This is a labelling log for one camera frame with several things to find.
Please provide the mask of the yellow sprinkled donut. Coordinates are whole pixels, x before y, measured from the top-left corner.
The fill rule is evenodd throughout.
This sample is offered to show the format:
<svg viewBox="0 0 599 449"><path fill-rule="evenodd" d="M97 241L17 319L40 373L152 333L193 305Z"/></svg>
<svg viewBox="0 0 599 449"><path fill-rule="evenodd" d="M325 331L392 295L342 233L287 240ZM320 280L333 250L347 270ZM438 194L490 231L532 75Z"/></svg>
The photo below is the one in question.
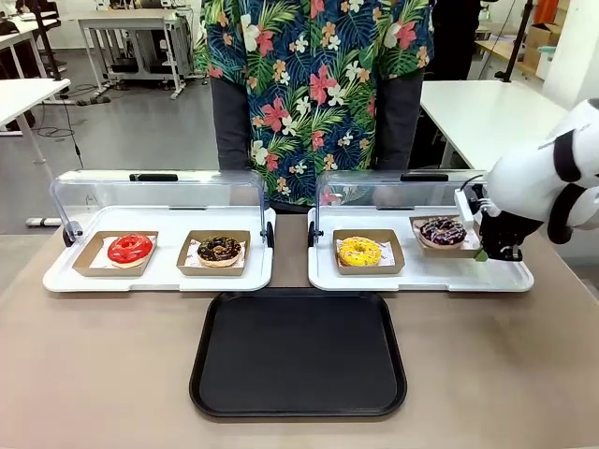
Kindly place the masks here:
<svg viewBox="0 0 599 449"><path fill-rule="evenodd" d="M339 241L337 255L344 266L375 267L382 258L382 248L374 240L350 237Z"/></svg>

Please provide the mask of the black serving tray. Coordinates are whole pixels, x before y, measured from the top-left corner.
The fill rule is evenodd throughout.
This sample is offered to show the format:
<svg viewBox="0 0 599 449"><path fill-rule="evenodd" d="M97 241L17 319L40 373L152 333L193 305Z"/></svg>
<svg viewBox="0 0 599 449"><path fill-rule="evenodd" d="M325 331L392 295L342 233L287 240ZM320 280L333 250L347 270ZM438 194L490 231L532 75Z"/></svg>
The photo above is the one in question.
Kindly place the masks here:
<svg viewBox="0 0 599 449"><path fill-rule="evenodd" d="M380 295L274 287L210 303L188 391L212 418L378 418L407 380Z"/></svg>

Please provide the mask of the red glazed donut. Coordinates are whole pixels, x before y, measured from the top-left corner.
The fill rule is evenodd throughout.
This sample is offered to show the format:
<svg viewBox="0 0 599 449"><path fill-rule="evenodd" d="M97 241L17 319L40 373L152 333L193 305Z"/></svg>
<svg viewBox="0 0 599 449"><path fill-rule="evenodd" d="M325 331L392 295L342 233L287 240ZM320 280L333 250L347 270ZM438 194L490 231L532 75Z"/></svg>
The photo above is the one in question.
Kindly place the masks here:
<svg viewBox="0 0 599 449"><path fill-rule="evenodd" d="M153 247L153 241L146 235L128 234L110 244L107 257L118 268L132 268L141 265Z"/></svg>

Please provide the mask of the white display tray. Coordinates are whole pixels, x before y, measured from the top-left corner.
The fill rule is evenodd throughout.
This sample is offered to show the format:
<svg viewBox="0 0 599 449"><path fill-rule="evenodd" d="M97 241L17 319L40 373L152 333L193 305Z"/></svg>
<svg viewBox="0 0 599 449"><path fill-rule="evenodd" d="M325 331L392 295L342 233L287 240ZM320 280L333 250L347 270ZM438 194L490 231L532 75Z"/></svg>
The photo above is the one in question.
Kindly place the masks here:
<svg viewBox="0 0 599 449"><path fill-rule="evenodd" d="M72 267L93 235L63 250L43 277L44 287L54 293L179 291L255 291L270 281L273 248L251 236L249 255L238 277L190 277L177 268L177 260L188 235L173 242L158 232L158 247L140 277L84 277Z"/></svg>
<svg viewBox="0 0 599 449"><path fill-rule="evenodd" d="M310 283L327 291L449 291L526 292L534 277L522 262L503 262L472 257L450 258L425 254L411 219L417 216L456 216L453 206L416 206L409 210L379 210L375 206L326 206L308 212L308 226L323 234L308 248ZM358 229L391 229L402 249L404 266L397 274L342 274L335 261L333 232Z"/></svg>

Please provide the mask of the white background desk metal frame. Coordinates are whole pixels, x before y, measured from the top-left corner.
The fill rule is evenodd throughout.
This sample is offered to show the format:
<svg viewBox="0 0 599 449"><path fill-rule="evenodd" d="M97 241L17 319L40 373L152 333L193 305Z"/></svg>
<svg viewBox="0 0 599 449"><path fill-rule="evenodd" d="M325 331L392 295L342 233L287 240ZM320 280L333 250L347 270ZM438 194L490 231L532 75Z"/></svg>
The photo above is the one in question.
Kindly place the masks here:
<svg viewBox="0 0 599 449"><path fill-rule="evenodd" d="M96 95L125 81L173 86L177 99L194 75L192 25L175 9L106 9L75 18Z"/></svg>

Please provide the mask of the small white side table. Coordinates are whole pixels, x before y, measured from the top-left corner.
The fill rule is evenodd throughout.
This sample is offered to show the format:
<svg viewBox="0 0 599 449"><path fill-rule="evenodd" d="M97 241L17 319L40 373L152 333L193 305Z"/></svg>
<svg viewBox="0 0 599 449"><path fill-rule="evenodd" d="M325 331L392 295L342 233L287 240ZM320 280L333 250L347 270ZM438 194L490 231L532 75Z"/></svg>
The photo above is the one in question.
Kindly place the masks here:
<svg viewBox="0 0 599 449"><path fill-rule="evenodd" d="M40 150L25 112L71 84L69 79L13 79L0 80L0 131L6 124L16 121L24 141L27 143L35 165L42 167L48 182L54 180L50 166Z"/></svg>

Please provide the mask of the large white side table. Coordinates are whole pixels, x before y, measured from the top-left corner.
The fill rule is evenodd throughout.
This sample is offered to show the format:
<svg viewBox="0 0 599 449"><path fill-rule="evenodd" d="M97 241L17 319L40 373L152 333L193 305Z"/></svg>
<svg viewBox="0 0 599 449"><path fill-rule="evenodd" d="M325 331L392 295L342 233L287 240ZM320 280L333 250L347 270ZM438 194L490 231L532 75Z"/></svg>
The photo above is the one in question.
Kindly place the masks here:
<svg viewBox="0 0 599 449"><path fill-rule="evenodd" d="M420 105L446 138L440 167L458 153L469 168L485 171L542 141L567 113L524 84L498 80L426 81Z"/></svg>

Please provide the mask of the chocolate glazed donut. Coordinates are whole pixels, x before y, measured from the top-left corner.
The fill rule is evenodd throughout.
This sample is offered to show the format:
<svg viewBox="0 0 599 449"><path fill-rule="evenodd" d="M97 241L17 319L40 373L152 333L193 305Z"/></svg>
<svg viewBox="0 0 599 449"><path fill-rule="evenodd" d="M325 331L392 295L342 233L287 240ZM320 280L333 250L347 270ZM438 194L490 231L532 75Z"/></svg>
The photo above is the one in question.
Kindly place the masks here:
<svg viewBox="0 0 599 449"><path fill-rule="evenodd" d="M202 240L197 247L197 256L203 267L228 268L239 260L241 250L236 239L217 236Z"/></svg>

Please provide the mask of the paper liner under chocolate donut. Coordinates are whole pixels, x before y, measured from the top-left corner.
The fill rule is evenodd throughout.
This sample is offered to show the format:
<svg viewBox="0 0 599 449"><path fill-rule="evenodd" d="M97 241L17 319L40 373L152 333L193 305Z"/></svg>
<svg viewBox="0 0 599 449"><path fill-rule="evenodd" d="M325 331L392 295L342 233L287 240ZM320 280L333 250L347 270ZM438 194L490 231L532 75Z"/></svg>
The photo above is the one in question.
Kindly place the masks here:
<svg viewBox="0 0 599 449"><path fill-rule="evenodd" d="M199 255L197 254L197 249L199 248L200 241L196 239L191 239L189 247L187 249L187 255L184 259L183 265L185 267L190 268L211 268L211 266L205 265L200 261ZM241 252L234 260L234 263L227 266L227 268L243 268L245 260L245 244L241 244Z"/></svg>

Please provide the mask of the black pole stand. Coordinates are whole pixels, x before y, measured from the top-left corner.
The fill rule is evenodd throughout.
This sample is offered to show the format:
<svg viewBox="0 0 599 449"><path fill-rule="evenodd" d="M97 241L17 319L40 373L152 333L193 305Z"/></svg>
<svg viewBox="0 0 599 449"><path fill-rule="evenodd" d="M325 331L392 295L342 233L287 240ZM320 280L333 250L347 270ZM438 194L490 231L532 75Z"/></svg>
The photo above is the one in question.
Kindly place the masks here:
<svg viewBox="0 0 599 449"><path fill-rule="evenodd" d="M495 78L500 80L501 82L508 83L511 81L511 76L518 59L519 49L521 47L521 44L523 43L525 31L533 11L533 5L534 0L526 0L526 3L522 11L518 33L514 41L513 50L511 51L506 69L504 71L498 71L495 73Z"/></svg>

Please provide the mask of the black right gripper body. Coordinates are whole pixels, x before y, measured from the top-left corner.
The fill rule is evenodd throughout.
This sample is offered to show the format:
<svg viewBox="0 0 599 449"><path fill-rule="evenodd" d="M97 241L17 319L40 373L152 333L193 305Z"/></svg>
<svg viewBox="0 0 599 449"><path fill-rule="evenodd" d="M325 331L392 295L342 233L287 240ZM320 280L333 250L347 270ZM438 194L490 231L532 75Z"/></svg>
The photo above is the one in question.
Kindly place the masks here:
<svg viewBox="0 0 599 449"><path fill-rule="evenodd" d="M479 236L486 252L518 252L523 241L543 224L507 211L492 216L483 210L481 215Z"/></svg>

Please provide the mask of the background person black clothes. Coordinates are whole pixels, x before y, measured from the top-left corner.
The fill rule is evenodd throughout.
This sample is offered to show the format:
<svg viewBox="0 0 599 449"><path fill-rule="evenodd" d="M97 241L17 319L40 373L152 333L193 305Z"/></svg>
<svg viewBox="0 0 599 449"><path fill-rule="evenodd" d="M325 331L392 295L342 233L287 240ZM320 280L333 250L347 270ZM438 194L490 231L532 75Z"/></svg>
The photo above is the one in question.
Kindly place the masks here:
<svg viewBox="0 0 599 449"><path fill-rule="evenodd" d="M425 80L466 80L475 51L480 0L437 0L432 10L434 55Z"/></svg>

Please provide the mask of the person torso floral shirt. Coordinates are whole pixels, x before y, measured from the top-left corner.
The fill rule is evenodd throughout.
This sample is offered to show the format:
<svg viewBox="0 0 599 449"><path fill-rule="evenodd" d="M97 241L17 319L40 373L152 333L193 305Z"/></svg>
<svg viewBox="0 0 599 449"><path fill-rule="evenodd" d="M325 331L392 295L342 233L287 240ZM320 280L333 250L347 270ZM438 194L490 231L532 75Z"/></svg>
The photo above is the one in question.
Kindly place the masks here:
<svg viewBox="0 0 599 449"><path fill-rule="evenodd" d="M278 211L315 203L318 177L375 169L377 85L423 69L435 0L203 0L197 56L244 87L250 166Z"/></svg>

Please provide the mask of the cardboard box under chocolate donut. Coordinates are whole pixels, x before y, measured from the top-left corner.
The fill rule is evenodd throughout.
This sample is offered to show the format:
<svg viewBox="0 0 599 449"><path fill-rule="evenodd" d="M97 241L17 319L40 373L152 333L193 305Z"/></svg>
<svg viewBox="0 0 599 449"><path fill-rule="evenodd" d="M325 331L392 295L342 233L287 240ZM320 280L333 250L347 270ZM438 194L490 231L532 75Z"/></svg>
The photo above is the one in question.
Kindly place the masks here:
<svg viewBox="0 0 599 449"><path fill-rule="evenodd" d="M188 233L177 260L177 268L185 276L190 277L238 277L241 276L243 268L190 268L183 265L187 255L187 249L191 239L199 240L209 239L217 236L231 237L240 244L245 244L245 259L249 255L251 234L247 230L192 230Z"/></svg>

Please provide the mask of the black office chair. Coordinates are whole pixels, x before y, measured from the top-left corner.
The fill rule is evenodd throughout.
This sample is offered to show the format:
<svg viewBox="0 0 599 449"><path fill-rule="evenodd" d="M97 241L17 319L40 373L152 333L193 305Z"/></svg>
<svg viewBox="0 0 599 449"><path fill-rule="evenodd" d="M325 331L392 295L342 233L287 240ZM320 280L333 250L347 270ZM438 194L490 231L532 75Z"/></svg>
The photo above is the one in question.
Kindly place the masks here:
<svg viewBox="0 0 599 449"><path fill-rule="evenodd" d="M30 0L31 11L37 21L39 35L41 37L45 55L47 57L52 77L61 80L62 76L58 69L54 53L48 38L48 31L60 25L60 16L57 4L54 0Z"/></svg>

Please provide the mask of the cardboard box under red donut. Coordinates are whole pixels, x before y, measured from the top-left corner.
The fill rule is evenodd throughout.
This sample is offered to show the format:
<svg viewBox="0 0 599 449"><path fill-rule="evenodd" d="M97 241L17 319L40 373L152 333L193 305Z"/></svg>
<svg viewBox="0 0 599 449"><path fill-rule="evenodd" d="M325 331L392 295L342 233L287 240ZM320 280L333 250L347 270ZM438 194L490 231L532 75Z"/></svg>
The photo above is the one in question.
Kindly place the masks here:
<svg viewBox="0 0 599 449"><path fill-rule="evenodd" d="M128 234L142 234L147 236L155 237L155 246L151 255L146 261L134 268L90 268L91 262L94 260L98 251L102 247L103 239L108 237L121 237ZM153 253L158 247L158 232L157 231L98 231L96 232L90 241L84 246L80 255L76 258L72 267L80 275L84 277L108 277L108 278L122 278L122 277L140 277L149 262L153 257Z"/></svg>

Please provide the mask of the brown cardboard storage box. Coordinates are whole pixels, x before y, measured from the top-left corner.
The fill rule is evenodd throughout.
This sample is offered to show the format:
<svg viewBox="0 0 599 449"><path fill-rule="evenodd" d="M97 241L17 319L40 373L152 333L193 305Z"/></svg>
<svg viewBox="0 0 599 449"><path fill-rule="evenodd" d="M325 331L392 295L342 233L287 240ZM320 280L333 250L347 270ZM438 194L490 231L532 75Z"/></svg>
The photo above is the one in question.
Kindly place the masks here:
<svg viewBox="0 0 599 449"><path fill-rule="evenodd" d="M541 58L539 49L545 46L556 47L561 32L561 26L554 23L532 24L525 39L523 63L536 69Z"/></svg>

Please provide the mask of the paper liner under red donut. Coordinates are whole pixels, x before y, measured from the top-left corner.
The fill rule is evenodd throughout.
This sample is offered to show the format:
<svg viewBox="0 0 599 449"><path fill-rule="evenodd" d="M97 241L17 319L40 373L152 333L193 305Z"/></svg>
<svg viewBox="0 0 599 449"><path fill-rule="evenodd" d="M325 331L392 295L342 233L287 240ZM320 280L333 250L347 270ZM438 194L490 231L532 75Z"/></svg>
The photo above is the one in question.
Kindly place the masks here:
<svg viewBox="0 0 599 449"><path fill-rule="evenodd" d="M154 246L155 246L155 237L154 236L147 236L147 237L149 237L153 241ZM108 237L108 238L103 239L102 247L98 251L94 260L91 262L90 268L118 268L118 267L114 266L107 257L107 249L109 248L110 244L117 238L119 238L119 237Z"/></svg>

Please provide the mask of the purple glazed donut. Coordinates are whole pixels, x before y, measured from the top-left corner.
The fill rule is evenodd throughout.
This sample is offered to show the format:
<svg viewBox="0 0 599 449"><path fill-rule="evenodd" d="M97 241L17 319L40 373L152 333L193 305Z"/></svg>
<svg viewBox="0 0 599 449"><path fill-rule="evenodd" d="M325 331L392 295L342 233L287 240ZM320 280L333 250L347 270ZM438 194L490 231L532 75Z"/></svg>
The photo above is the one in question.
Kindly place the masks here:
<svg viewBox="0 0 599 449"><path fill-rule="evenodd" d="M418 237L428 247L445 250L459 247L465 241L467 231L453 218L433 217L419 227Z"/></svg>

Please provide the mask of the cardboard box under yellow donut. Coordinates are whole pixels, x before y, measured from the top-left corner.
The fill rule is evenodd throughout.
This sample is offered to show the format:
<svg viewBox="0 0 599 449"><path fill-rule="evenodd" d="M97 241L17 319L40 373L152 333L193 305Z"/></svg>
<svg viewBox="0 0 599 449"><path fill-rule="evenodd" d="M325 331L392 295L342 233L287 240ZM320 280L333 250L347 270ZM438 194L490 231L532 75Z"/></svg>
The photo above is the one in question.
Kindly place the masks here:
<svg viewBox="0 0 599 449"><path fill-rule="evenodd" d="M347 267L341 265L337 255L337 241L350 237L363 237L379 243L389 241L392 246L395 264L393 266L365 268ZM404 267L402 248L395 232L392 229L337 229L333 231L332 248L334 250L338 271L344 276L394 276L398 275Z"/></svg>

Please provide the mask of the clear display lid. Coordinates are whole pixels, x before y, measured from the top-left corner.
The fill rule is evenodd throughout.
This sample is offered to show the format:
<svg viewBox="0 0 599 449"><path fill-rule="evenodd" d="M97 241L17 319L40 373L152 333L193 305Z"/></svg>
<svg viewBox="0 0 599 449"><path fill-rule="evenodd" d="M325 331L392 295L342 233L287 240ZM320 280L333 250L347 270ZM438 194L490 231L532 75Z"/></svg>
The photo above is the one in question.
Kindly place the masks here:
<svg viewBox="0 0 599 449"><path fill-rule="evenodd" d="M453 169L325 172L316 183L308 245L324 241L334 229L395 228L402 217L459 216L454 192L473 183L482 183L486 189L486 173Z"/></svg>
<svg viewBox="0 0 599 449"><path fill-rule="evenodd" d="M275 213L251 170L74 170L50 194L68 246L100 230L156 231L170 242L191 230L247 230L274 246Z"/></svg>

